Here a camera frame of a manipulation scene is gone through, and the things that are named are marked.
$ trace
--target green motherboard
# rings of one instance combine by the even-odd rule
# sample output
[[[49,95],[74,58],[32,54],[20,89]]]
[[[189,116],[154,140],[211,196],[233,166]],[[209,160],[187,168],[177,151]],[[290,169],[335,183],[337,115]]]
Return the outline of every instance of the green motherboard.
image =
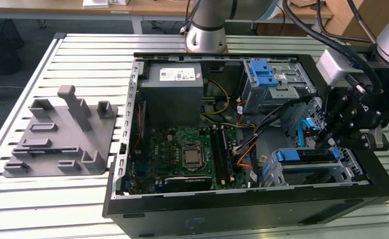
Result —
[[[155,193],[154,179],[169,177],[210,177],[210,190],[245,188],[243,170],[234,171],[234,180],[230,183],[217,182],[210,130],[207,127],[151,130],[146,176],[138,178],[138,189],[142,190],[139,193]],[[225,134],[230,150],[237,145],[234,129],[227,127]]]

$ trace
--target sticker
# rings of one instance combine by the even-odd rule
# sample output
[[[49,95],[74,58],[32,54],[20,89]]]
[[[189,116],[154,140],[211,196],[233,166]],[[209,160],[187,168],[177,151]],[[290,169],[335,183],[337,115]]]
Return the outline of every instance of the sticker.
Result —
[[[251,180],[255,182],[255,180],[258,179],[258,176],[254,174],[253,171],[250,171],[249,177],[251,178]]]
[[[237,106],[237,114],[242,115],[242,106]]]
[[[274,78],[278,80],[282,80],[282,79],[286,80],[286,76],[283,74],[278,74],[278,75],[275,74]]]
[[[159,81],[194,81],[194,68],[162,68]]]
[[[110,13],[115,13],[115,14],[129,14],[127,11],[110,11]]]

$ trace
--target aluminum table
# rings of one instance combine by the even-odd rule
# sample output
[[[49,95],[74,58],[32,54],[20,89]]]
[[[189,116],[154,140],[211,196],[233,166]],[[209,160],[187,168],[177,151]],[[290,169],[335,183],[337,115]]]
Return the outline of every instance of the aluminum table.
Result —
[[[306,37],[227,37],[231,53],[302,53],[318,60],[325,48]],[[33,98],[48,97],[52,104],[64,105],[56,96],[57,88],[72,84],[86,104],[109,100],[118,105],[121,115],[133,53],[183,50],[178,35],[68,34],[62,39],[53,39],[0,129],[0,239],[127,238],[111,220],[101,217],[109,172],[98,176],[10,179],[1,175],[2,166],[28,125]],[[113,139],[122,133],[121,119],[115,122]],[[389,139],[389,126],[383,132]],[[117,151],[117,142],[111,142],[110,154]],[[389,172],[389,151],[377,152],[377,156]],[[365,207],[325,225],[183,236],[187,237],[389,238],[389,202]]]

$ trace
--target ram slot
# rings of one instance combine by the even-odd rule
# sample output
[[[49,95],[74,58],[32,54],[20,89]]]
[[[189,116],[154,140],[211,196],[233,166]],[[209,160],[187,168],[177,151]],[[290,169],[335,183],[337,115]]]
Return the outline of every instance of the ram slot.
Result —
[[[223,128],[211,127],[209,130],[211,155],[217,184],[223,185],[231,181],[233,168],[230,164],[230,152],[226,143]]]

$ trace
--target yellow wire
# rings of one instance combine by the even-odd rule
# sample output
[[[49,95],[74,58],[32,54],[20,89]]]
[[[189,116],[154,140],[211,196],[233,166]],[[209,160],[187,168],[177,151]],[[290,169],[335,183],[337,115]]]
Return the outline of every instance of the yellow wire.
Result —
[[[210,79],[207,79],[207,80],[211,81],[215,84],[215,86],[218,86],[218,88],[222,90],[222,92],[225,94],[225,98],[226,98],[226,104],[225,104],[223,109],[219,110],[219,111],[209,112],[209,113],[201,113],[203,116],[217,115],[218,113],[223,112],[226,110],[227,106],[229,106],[229,96],[227,96],[227,93],[226,93],[225,89],[222,88],[222,86],[214,80],[210,80]]]

